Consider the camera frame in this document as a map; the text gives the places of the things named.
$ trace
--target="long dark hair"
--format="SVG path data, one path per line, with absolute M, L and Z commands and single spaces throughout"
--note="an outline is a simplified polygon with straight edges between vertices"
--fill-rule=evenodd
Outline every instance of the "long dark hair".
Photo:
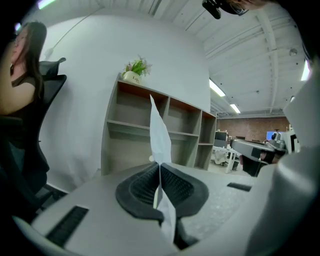
M 27 28 L 25 44 L 18 58 L 25 59 L 25 69 L 28 76 L 35 79 L 35 91 L 33 100 L 41 97 L 43 89 L 43 78 L 39 71 L 40 53 L 47 37 L 46 26 L 38 21 L 28 22 L 23 28 Z

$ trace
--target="green plant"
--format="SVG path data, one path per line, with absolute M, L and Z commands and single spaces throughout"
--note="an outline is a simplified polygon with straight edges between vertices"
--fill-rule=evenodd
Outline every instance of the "green plant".
M 135 60 L 133 62 L 129 62 L 129 64 L 125 65 L 124 72 L 122 73 L 122 76 L 125 75 L 126 72 L 132 71 L 139 76 L 147 74 L 150 75 L 151 66 L 152 64 L 148 64 L 145 58 L 142 58 L 140 55 L 138 60 Z

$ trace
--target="potted plant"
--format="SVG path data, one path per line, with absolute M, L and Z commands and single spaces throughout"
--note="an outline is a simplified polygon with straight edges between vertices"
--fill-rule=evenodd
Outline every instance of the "potted plant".
M 142 58 L 139 55 L 138 60 L 129 62 L 129 64 L 125 65 L 124 72 L 122 73 L 123 80 L 141 86 L 141 75 L 150 75 L 151 66 L 152 65 L 148 64 L 145 58 Z

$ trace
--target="chair headrest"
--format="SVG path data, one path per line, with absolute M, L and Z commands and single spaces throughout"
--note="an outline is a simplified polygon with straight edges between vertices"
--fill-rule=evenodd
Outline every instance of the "chair headrest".
M 43 79 L 46 81 L 57 76 L 59 71 L 59 64 L 65 61 L 65 57 L 60 58 L 58 61 L 40 61 L 39 69 Z

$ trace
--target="fluorescent light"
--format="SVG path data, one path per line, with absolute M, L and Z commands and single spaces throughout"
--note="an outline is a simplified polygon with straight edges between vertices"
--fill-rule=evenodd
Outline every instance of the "fluorescent light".
M 14 26 L 15 31 L 18 31 L 20 28 L 21 28 L 20 23 L 15 24 L 15 26 Z
M 231 106 L 231 108 L 233 108 L 234 111 L 237 112 L 238 114 L 241 113 L 240 110 L 239 110 L 239 108 L 237 108 L 237 106 L 236 106 L 235 104 L 230 104 L 230 106 Z
M 38 8 L 41 10 L 42 8 L 45 8 L 47 5 L 51 4 L 55 0 L 41 0 L 38 2 Z
M 304 62 L 303 74 L 302 74 L 302 77 L 301 77 L 301 81 L 307 81 L 308 77 L 309 77 L 309 73 L 310 73 L 309 65 L 308 65 L 308 62 L 305 61 Z
M 214 83 L 209 79 L 209 85 L 212 90 L 214 90 L 220 97 L 226 96 L 225 93 Z

